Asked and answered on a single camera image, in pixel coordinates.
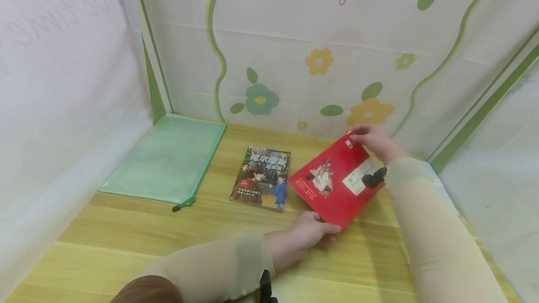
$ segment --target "person's right hand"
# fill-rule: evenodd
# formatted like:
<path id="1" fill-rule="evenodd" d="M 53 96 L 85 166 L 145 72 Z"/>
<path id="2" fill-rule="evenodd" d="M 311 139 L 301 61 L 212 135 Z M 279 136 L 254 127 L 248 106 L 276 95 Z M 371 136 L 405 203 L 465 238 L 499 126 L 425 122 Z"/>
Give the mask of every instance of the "person's right hand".
<path id="1" fill-rule="evenodd" d="M 394 159 L 410 157 L 389 137 L 382 125 L 363 123 L 352 126 L 350 131 L 354 133 L 350 139 L 365 145 L 384 165 Z"/>

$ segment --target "desk surface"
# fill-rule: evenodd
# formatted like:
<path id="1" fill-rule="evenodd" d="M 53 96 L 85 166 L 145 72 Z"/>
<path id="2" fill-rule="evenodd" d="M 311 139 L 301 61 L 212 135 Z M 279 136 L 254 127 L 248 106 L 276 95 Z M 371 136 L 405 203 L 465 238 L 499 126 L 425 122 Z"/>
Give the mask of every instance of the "desk surface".
<path id="1" fill-rule="evenodd" d="M 248 145 L 291 151 L 297 171 L 330 140 L 229 125 L 192 207 L 98 192 L 7 300 L 109 302 L 150 261 L 189 245 L 290 226 L 308 205 L 288 186 L 284 212 L 228 200 Z M 520 302 L 487 256 L 510 302 Z M 385 189 L 329 250 L 273 281 L 280 302 L 416 302 L 403 237 Z M 239 302 L 255 302 L 245 297 Z"/>

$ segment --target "book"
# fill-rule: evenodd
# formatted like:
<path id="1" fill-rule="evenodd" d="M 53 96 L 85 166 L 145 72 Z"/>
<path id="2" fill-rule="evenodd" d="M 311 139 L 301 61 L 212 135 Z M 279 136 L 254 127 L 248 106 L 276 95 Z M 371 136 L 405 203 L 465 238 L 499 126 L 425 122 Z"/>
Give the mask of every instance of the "book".
<path id="1" fill-rule="evenodd" d="M 383 187 L 387 171 L 349 136 L 350 132 L 289 180 L 324 221 L 343 229 Z"/>
<path id="2" fill-rule="evenodd" d="M 283 211 L 290 152 L 249 146 L 230 200 Z"/>

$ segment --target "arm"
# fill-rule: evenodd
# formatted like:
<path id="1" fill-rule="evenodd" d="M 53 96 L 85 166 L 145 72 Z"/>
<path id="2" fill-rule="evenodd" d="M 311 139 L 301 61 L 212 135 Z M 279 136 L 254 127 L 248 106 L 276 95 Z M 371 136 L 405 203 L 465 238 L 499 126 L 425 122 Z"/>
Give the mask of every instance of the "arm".
<path id="1" fill-rule="evenodd" d="M 235 300 L 259 288 L 265 270 L 269 270 L 273 277 L 306 257 L 308 250 L 323 236 L 339 231 L 339 226 L 321 222 L 314 212 L 305 212 L 287 230 L 215 241 L 177 251 L 151 264 L 137 278 L 147 279 L 154 275 L 167 279 L 179 290 L 178 295 L 183 299 L 179 302 Z"/>
<path id="2" fill-rule="evenodd" d="M 420 302 L 489 302 L 507 299 L 475 240 L 426 177 L 421 162 L 397 146 L 381 126 L 352 128 L 387 165 L 386 185 L 410 256 Z"/>

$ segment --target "green wavy line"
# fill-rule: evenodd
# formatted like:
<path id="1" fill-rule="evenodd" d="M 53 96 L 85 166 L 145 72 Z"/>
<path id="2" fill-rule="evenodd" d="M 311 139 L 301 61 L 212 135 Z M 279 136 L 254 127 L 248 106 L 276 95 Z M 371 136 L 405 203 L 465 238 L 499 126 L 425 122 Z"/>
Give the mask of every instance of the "green wavy line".
<path id="1" fill-rule="evenodd" d="M 478 4 L 479 1 L 480 0 L 473 0 L 472 3 L 470 3 L 466 11 L 464 12 L 464 16 L 462 17 L 462 20 L 460 22 L 460 30 L 459 30 L 459 34 L 457 35 L 457 40 L 455 40 L 455 43 L 453 44 L 453 47 L 451 47 L 451 50 L 449 51 L 449 54 L 447 54 L 446 58 L 440 63 L 440 65 L 429 76 L 425 77 L 421 82 L 417 84 L 417 86 L 415 86 L 414 90 L 412 90 L 412 94 L 410 95 L 410 108 L 408 109 L 408 112 L 404 116 L 404 119 L 402 120 L 400 125 L 397 127 L 395 132 L 391 135 L 391 137 L 397 136 L 397 134 L 401 131 L 403 126 L 407 123 L 408 119 L 412 115 L 412 112 L 414 111 L 414 107 L 415 107 L 415 95 L 419 92 L 421 87 L 423 87 L 426 83 L 432 80 L 433 77 L 435 77 L 440 72 L 440 70 L 442 70 L 445 67 L 445 65 L 451 60 L 451 58 L 453 58 L 453 55 L 458 50 L 462 42 L 462 38 L 464 37 L 464 34 L 466 33 L 466 25 L 468 24 L 468 18 L 473 12 L 473 9 L 475 8 L 475 6 Z"/>
<path id="2" fill-rule="evenodd" d="M 208 3 L 208 12 L 206 12 L 206 24 L 208 25 L 208 38 L 210 40 L 211 46 L 213 48 L 213 51 L 215 52 L 215 55 L 217 55 L 221 62 L 221 74 L 219 75 L 219 77 L 217 77 L 217 81 L 215 82 L 215 86 L 213 87 L 213 105 L 215 107 L 217 117 L 221 122 L 224 122 L 225 119 L 223 117 L 223 113 L 221 113 L 221 107 L 219 104 L 219 87 L 221 86 L 221 82 L 226 75 L 226 59 L 223 55 L 223 52 L 221 52 L 221 50 L 219 49 L 219 46 L 217 46 L 217 42 L 215 41 L 215 34 L 213 33 L 213 11 L 215 9 L 216 2 L 217 0 L 210 0 L 210 2 Z"/>

